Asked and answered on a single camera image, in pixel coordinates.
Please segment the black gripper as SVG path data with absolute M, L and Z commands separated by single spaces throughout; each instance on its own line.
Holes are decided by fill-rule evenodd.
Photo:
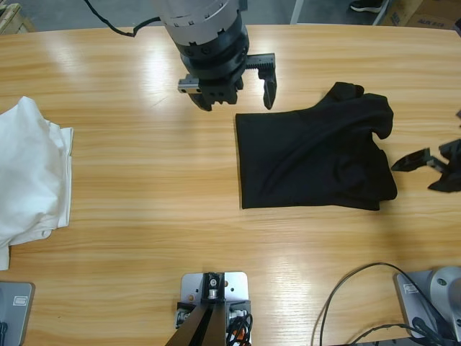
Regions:
M 177 89 L 201 110 L 212 111 L 216 102 L 231 105 L 237 102 L 237 92 L 243 89 L 241 76 L 245 65 L 246 70 L 258 71 L 258 77 L 264 81 L 264 106 L 272 109 L 277 94 L 275 54 L 247 55 L 247 30 L 227 30 L 206 44 L 177 47 L 188 71 L 178 81 Z
M 456 113 L 461 120 L 461 110 Z M 443 144 L 439 147 L 440 154 L 448 163 L 431 155 L 430 148 L 423 148 L 405 155 L 391 166 L 394 172 L 411 172 L 420 167 L 428 166 L 441 173 L 441 177 L 428 186 L 430 190 L 439 192 L 460 191 L 460 139 Z

